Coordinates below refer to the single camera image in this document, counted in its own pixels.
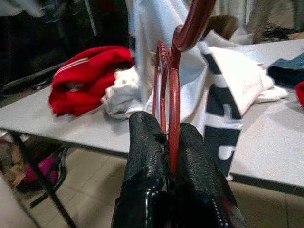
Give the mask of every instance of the folded clothing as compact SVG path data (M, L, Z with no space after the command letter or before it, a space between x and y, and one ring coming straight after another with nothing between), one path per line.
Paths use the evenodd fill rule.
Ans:
M304 81L299 83L296 87L295 87L295 92L296 95L304 109Z
M230 88L240 114L243 115L255 102L278 101L287 97L287 91L274 86L263 66L243 53L210 47L217 65Z
M57 115L82 115L99 107L117 69L133 66L130 50L121 46L95 47L67 61L54 75L49 104Z
M268 68L277 85L294 88L304 81L304 53L292 60L278 59Z
M105 90L105 95L101 99L107 113L113 118L126 119L131 114L142 111L139 76L135 67L117 70L114 76L114 85Z

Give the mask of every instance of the red fabric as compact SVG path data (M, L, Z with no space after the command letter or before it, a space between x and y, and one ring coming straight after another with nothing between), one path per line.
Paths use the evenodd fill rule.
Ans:
M296 95L298 96L298 99L304 109L304 81L299 83L295 87Z
M97 108L106 88L114 84L114 71L132 66L130 50L121 46L95 47L79 53L54 75L49 96L53 112L78 116ZM67 83L83 86L72 91Z

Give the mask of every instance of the table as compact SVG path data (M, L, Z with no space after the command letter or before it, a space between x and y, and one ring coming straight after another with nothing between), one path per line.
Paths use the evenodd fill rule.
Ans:
M267 66L304 52L304 39L230 48ZM295 91L287 99L253 105L243 128L230 172L236 181L304 195L304 111Z
M230 49L269 65L278 58L292 59L304 52L304 40ZM17 133L127 157L130 144L127 120L108 117L102 106L77 118L67 115L56 118L48 106L49 93L48 87L0 109L0 129L13 133L21 146ZM283 101L254 105L244 115L243 122L230 169L235 180L304 195L304 155L301 150L304 115L294 92L290 90L289 97ZM23 151L30 160L26 148ZM51 186L45 181L42 184L67 223L75 227Z

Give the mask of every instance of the metal leg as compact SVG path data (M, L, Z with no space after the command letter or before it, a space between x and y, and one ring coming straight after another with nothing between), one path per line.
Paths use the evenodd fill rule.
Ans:
M66 220L67 224L71 228L77 228L77 226L72 221L69 214L67 213L66 209L64 208L64 206L62 205L62 203L60 202L58 197L56 196L55 192L53 191L53 187L52 187L51 183L49 183L49 181L45 178L43 173L38 168L37 164L35 164L35 162L33 161L30 152L27 150L25 144L20 139L20 136L15 133L11 133L11 136L14 139L15 144L17 144L19 146L19 148L21 149L22 153L24 154L25 159L27 160L29 165L32 167L34 173L36 174L38 181L43 186L43 188L46 190L46 192L50 196L50 198L53 200L53 202L55 203L59 212L61 213L62 217Z

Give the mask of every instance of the floor tile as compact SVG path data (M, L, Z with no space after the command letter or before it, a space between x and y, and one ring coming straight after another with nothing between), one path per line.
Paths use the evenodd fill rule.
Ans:
M75 149L66 159L67 176L64 185L79 190L108 158L106 154Z
M229 183L248 228L287 228L285 194Z
M119 196L127 160L110 157L80 192L114 204Z
M113 206L77 193L67 204L67 212L78 228L109 228L111 226ZM68 228L61 215L57 215L47 228Z
M66 205L69 200L76 195L76 191L65 186L61 186L56 191L56 194L61 203ZM33 197L32 199L24 200L22 203L26 206L26 208L29 208L30 203L37 197L38 196ZM50 198L45 199L43 202L34 208L29 209L28 211L42 227L45 227L58 214L58 210Z
M304 227L304 197L286 195L288 222L290 228Z

